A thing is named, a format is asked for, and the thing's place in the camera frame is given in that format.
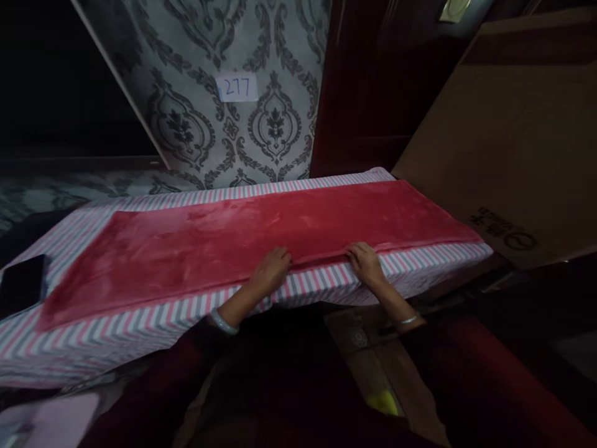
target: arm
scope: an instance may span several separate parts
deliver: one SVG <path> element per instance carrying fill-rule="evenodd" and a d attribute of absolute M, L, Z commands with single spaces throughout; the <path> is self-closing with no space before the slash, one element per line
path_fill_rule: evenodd
<path fill-rule="evenodd" d="M 427 323 L 387 281 L 379 257 L 367 243 L 347 246 L 346 255 L 358 279 L 371 290 L 394 321 L 398 334 L 405 334 Z"/>
<path fill-rule="evenodd" d="M 486 396 L 478 393 L 483 389 L 483 379 L 473 373 L 474 360 L 422 317 L 400 324 L 417 313 L 387 281 L 377 254 L 366 243 L 353 243 L 346 250 L 359 280 L 370 288 L 394 321 L 400 341 L 435 398 L 438 416 L 446 425 L 450 442 L 469 446 L 470 440 L 463 440 L 463 435 L 470 439 L 477 434 L 481 435 L 477 446 L 504 446 L 500 445 L 504 439 L 498 440 L 496 433 L 506 433 L 508 422 L 496 423 L 494 409 L 488 406 Z"/>
<path fill-rule="evenodd" d="M 237 327 L 264 297 L 282 285 L 289 266 L 286 248 L 269 253 L 247 284 L 218 308 L 220 316 Z M 170 447 L 188 405 L 224 352 L 227 340 L 211 317 L 204 317 L 127 386 L 79 447 Z"/>

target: cardboard box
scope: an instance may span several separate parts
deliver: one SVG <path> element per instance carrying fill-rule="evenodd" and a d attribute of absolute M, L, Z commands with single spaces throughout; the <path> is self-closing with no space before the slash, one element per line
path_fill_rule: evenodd
<path fill-rule="evenodd" d="M 597 8 L 484 24 L 392 173 L 532 268 L 597 249 Z"/>

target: hand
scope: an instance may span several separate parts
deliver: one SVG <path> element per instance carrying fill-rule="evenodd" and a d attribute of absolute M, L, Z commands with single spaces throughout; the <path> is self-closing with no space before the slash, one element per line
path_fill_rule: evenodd
<path fill-rule="evenodd" d="M 290 253 L 285 247 L 276 247 L 257 265 L 247 287 L 256 291 L 261 299 L 282 286 L 290 268 Z"/>
<path fill-rule="evenodd" d="M 379 257 L 367 243 L 349 244 L 346 247 L 346 256 L 358 279 L 367 287 L 374 288 L 387 283 Z"/>

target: sleeve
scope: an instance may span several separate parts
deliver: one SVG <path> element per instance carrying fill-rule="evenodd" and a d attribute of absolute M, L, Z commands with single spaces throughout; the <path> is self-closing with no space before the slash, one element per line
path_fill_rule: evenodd
<path fill-rule="evenodd" d="M 595 446 L 579 420 L 478 320 L 423 325 L 401 340 L 452 446 Z"/>
<path fill-rule="evenodd" d="M 79 447 L 170 447 L 188 405 L 227 340 L 204 317 L 126 387 L 114 406 L 95 421 Z"/>

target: dark clothing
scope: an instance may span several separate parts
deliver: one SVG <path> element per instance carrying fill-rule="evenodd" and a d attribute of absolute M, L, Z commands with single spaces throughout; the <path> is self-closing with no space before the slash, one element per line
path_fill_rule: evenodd
<path fill-rule="evenodd" d="M 553 396 L 541 395 L 541 386 L 524 367 L 522 373 L 517 365 L 512 370 L 509 352 L 497 340 L 464 334 L 464 347 L 459 331 L 463 330 L 423 325 L 400 338 L 436 399 L 453 446 L 593 446 L 595 438 L 558 408 Z M 169 448 L 188 405 L 228 342 L 224 333 L 201 320 L 126 388 L 80 447 Z M 489 374 L 486 362 L 493 369 Z M 249 434 L 251 439 L 245 446 L 437 446 L 404 429 L 396 418 L 367 407 L 352 378 L 341 375 L 336 363 L 317 366 L 268 369 L 260 377 L 259 402 L 251 416 L 257 430 L 243 431 L 243 437 Z M 509 377 L 513 371 L 516 378 Z M 504 378 L 517 394 L 504 388 Z M 543 406 L 544 412 L 530 417 L 535 405 Z M 230 436 L 226 428 L 222 424 L 220 433 Z"/>

